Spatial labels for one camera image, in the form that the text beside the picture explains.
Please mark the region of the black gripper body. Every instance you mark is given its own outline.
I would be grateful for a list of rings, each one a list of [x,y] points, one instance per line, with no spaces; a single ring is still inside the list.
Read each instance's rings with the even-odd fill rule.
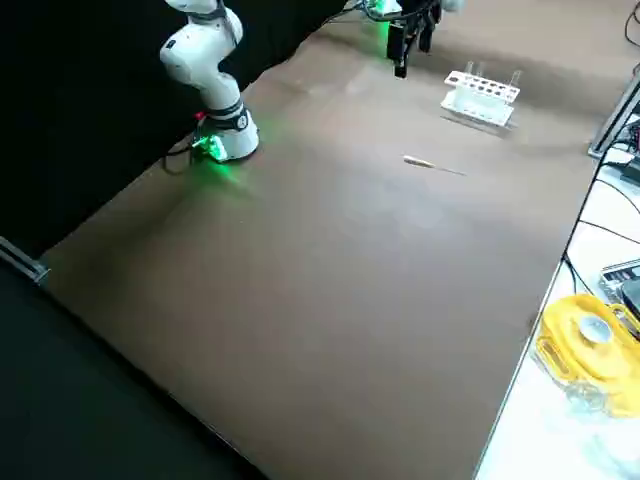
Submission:
[[[439,21],[442,16],[440,0],[399,0],[403,17],[425,17],[431,21]]]

